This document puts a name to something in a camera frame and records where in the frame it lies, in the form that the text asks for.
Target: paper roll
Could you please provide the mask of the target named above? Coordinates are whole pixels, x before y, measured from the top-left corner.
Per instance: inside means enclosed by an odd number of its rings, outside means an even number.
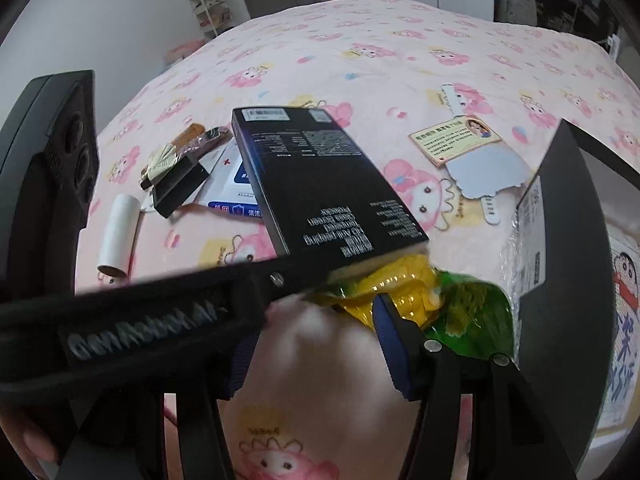
[[[121,194],[113,201],[98,257],[98,270],[101,273],[114,278],[124,278],[129,273],[139,217],[140,202],[137,198]]]

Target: card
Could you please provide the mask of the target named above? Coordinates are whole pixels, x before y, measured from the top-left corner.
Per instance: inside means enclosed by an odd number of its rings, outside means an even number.
[[[436,124],[409,137],[437,167],[479,146],[502,140],[475,115]]]

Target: bed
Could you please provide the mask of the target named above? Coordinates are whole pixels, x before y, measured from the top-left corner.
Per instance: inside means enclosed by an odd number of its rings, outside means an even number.
[[[411,208],[436,266],[500,283],[522,190],[497,195],[502,220],[489,225],[479,201],[462,197],[408,138],[452,118],[443,84],[453,84],[465,112],[486,120],[532,171],[561,118],[640,170],[640,91],[588,40],[407,0],[297,7],[207,43],[149,82],[98,136],[78,291],[111,284],[95,270],[102,232],[116,195],[142,198],[149,154],[191,122],[228,124],[231,110],[247,105],[324,108]],[[273,255],[260,222],[186,206],[170,220],[143,215],[130,278]],[[399,472],[417,407],[394,390],[372,332],[292,298],[271,309],[245,386],[221,410],[241,478],[387,480]],[[464,463],[461,446],[454,476],[463,478]]]

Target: screw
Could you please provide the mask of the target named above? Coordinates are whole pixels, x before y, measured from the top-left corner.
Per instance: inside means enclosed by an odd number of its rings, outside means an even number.
[[[280,274],[279,272],[274,272],[269,277],[270,277],[271,283],[273,283],[273,285],[278,286],[278,287],[284,285],[284,278],[282,277],[282,274]]]
[[[442,350],[442,343],[435,339],[427,339],[424,342],[424,349],[428,352],[439,352]]]
[[[510,362],[511,359],[509,359],[505,354],[494,355],[494,363],[496,363],[498,366],[506,366]]]

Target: white sticker label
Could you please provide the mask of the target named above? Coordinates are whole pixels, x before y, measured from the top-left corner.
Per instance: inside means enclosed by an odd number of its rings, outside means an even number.
[[[284,108],[244,108],[242,115],[245,121],[289,121]]]
[[[309,108],[309,113],[316,120],[316,123],[330,123],[332,121],[329,114],[320,108]]]
[[[546,278],[545,209],[539,176],[533,181],[518,206],[518,230],[520,232],[518,281],[520,295],[523,295],[545,283]]]

